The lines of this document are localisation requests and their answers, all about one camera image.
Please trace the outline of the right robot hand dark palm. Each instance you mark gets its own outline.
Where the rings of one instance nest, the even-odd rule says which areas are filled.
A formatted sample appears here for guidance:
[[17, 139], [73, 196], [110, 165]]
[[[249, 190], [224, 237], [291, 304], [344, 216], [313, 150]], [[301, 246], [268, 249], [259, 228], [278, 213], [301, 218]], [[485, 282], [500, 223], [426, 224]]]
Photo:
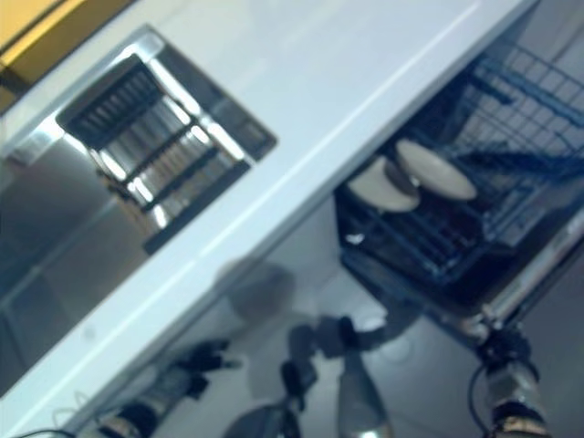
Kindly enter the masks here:
[[512, 361], [529, 363], [532, 349], [521, 330], [502, 328], [492, 331], [475, 351], [483, 365], [497, 368]]

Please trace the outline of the left robot hand dark palm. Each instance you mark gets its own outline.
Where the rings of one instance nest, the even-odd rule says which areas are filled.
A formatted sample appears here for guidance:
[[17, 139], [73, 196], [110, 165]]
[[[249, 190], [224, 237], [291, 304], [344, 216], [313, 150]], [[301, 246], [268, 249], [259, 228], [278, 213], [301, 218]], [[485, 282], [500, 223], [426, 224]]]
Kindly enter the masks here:
[[206, 373], [215, 370], [238, 369], [242, 362], [224, 356], [230, 341], [227, 339], [211, 339], [193, 347], [179, 360], [179, 364], [191, 372]]

